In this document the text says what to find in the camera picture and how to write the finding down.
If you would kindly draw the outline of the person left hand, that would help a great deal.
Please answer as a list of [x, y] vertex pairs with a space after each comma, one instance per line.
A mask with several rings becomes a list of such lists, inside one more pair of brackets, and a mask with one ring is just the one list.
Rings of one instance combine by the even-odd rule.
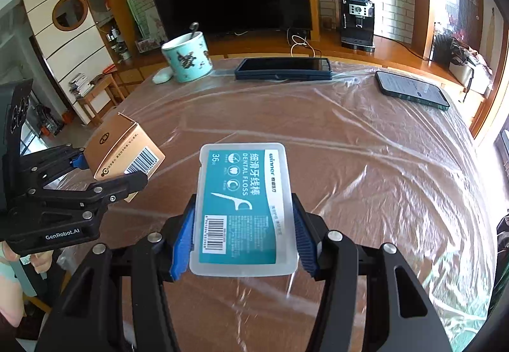
[[46, 251], [27, 256], [15, 253], [7, 242], [1, 242], [1, 260], [7, 264], [21, 262], [23, 265], [30, 264], [37, 274], [46, 273], [52, 265], [53, 251]]

